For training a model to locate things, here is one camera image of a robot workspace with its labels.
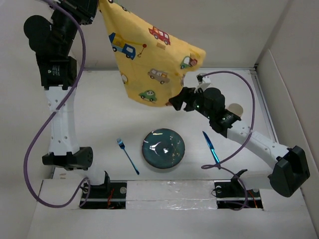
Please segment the yellow car print cloth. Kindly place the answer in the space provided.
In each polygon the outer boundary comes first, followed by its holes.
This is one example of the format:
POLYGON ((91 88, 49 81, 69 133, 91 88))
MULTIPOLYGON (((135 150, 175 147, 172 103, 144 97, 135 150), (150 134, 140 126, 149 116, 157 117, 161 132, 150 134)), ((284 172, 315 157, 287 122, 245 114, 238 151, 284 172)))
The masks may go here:
POLYGON ((101 0, 108 38, 128 97, 151 107, 169 106, 189 71, 206 52, 151 25, 115 0, 101 0))

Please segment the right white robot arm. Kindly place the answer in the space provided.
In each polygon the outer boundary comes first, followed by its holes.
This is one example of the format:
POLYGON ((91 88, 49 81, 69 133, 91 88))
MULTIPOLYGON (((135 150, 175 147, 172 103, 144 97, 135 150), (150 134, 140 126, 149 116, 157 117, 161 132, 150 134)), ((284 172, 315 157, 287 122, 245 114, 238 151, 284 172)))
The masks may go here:
POLYGON ((211 128, 225 138, 241 144, 260 157, 272 169, 260 176, 245 175, 230 184, 231 192, 242 196, 248 189, 272 188, 284 197, 291 197, 310 177, 305 151, 299 146, 289 148, 253 130, 239 116, 225 107, 225 97, 217 88, 206 90, 182 88, 169 103, 179 111, 197 111, 209 120, 211 128))

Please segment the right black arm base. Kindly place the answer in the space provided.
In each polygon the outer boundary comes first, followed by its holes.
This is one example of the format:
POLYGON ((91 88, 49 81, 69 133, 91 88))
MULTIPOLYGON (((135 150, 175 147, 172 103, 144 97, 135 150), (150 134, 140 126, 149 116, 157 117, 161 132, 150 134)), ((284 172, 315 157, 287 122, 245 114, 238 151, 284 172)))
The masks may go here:
POLYGON ((228 180, 214 180, 211 195, 216 198, 218 209, 263 209, 260 192, 244 189, 236 177, 228 180))

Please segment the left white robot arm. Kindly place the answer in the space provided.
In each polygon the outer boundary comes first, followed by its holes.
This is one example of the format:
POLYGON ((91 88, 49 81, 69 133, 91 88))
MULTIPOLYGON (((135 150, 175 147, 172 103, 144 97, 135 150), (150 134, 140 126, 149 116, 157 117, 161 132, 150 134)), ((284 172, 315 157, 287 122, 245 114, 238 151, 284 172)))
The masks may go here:
POLYGON ((77 33, 84 36, 81 25, 93 22, 98 8, 96 0, 49 0, 54 9, 50 20, 30 16, 23 30, 30 48, 35 52, 41 85, 47 98, 50 116, 40 128, 51 127, 48 152, 42 157, 46 166, 74 171, 88 177, 99 197, 111 193, 107 173, 93 162, 93 149, 80 147, 76 138, 74 101, 76 87, 83 69, 69 55, 77 33))

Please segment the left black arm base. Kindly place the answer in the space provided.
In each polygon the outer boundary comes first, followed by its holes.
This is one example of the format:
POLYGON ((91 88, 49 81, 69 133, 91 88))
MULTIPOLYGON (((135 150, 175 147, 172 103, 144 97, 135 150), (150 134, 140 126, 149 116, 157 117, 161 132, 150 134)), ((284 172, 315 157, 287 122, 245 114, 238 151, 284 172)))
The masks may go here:
POLYGON ((111 181, 108 186, 92 185, 88 199, 83 204, 87 197, 87 184, 85 184, 85 188, 79 203, 81 209, 122 210, 126 208, 126 181, 111 181))

